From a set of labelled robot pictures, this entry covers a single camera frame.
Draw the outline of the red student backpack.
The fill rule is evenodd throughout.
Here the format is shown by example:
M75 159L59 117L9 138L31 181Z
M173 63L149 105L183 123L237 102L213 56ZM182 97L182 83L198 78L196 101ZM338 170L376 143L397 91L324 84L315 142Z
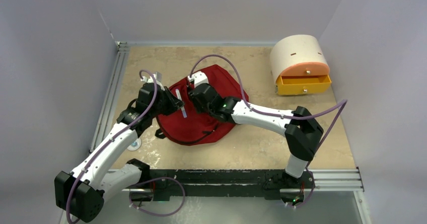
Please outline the red student backpack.
M211 65L201 69L211 86L221 95L221 97L239 97L249 100L247 93L241 94L239 83L231 74L219 65ZM178 110L171 115L159 115L156 121L159 129L155 136L160 139L167 138L180 145L197 145L214 143L228 134L235 126L233 123L225 123L216 120L207 113L197 113L191 102L188 92L194 86L183 78L169 87L174 96L177 91L184 102L184 112Z

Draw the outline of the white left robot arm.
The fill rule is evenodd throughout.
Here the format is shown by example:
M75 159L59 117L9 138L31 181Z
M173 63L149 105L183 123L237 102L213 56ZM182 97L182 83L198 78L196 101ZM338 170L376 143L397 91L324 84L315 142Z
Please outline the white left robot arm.
M91 222L104 203L122 189L145 188L152 178L149 165L132 159L110 173L118 157L148 129L158 115L170 115L184 106L168 88L145 83L138 97L123 110L106 138L77 167L61 171L54 179L56 205L66 212L68 223Z

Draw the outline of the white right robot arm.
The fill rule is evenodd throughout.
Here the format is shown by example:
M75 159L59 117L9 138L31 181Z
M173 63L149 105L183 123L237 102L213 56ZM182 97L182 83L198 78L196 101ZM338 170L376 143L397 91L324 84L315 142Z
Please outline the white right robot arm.
M278 110L247 105L238 97L221 97L209 84L203 83L189 92L198 113L206 113L220 122L252 125L284 136L290 151L283 182L289 187L301 183L303 172L314 158L323 135L323 128L304 107Z

